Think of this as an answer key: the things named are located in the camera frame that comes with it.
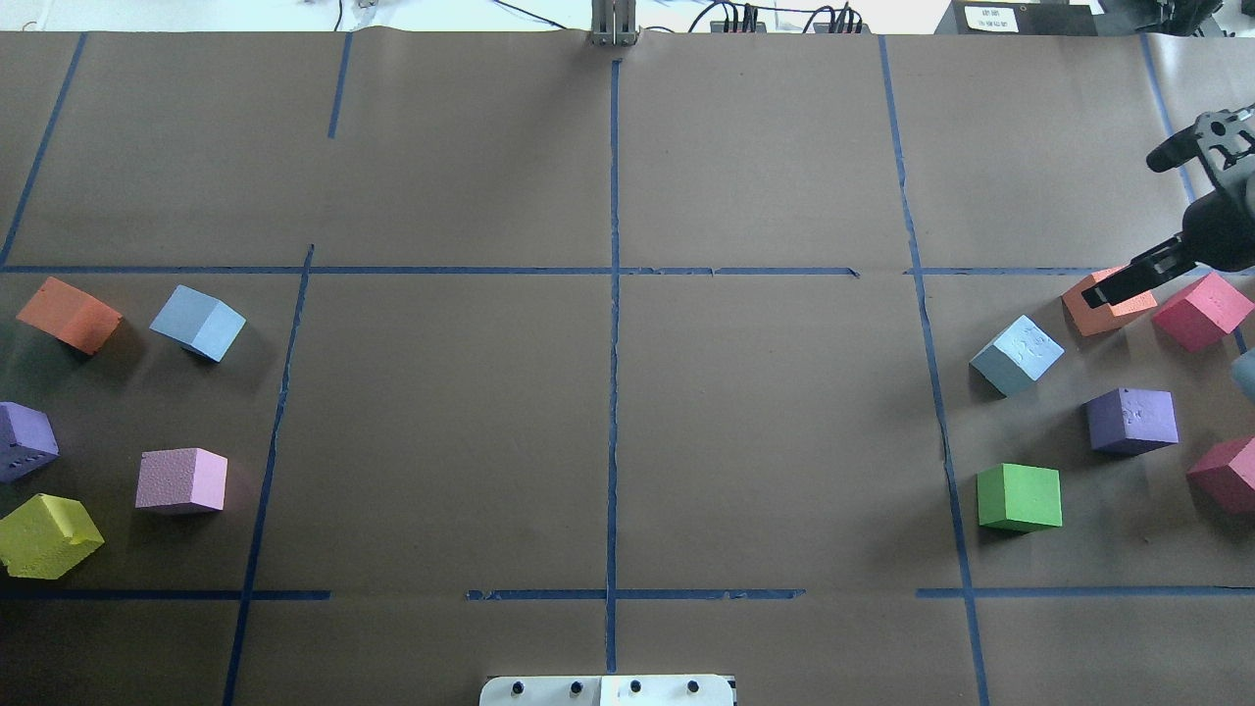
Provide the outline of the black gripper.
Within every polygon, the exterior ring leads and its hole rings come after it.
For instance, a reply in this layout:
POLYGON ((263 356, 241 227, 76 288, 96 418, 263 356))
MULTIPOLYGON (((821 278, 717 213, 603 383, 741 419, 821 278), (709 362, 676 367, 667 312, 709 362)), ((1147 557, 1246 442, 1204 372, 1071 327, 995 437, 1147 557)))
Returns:
POLYGON ((1117 307, 1188 273, 1196 265, 1236 273, 1254 267, 1252 181, 1215 189, 1183 211, 1180 234, 1135 256, 1123 270, 1081 292, 1089 308, 1117 307))

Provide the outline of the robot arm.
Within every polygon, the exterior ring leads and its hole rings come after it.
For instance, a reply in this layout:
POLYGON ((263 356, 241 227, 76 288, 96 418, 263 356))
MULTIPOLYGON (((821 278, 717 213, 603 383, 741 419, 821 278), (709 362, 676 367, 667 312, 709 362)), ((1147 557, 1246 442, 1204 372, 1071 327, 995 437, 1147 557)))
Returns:
POLYGON ((1252 268, 1252 107, 1201 113, 1194 125, 1185 125, 1146 155, 1152 173, 1188 161, 1200 161, 1212 191, 1183 209, 1178 233, 1082 291, 1089 308, 1124 303, 1199 265, 1224 273, 1252 268))

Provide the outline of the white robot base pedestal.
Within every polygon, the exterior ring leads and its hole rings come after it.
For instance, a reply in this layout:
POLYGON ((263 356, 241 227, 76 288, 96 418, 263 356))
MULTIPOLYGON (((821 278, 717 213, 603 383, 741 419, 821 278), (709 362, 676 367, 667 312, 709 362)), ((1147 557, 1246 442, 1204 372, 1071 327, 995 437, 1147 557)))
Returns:
POLYGON ((714 673, 498 676, 479 705, 735 705, 734 678, 714 673))

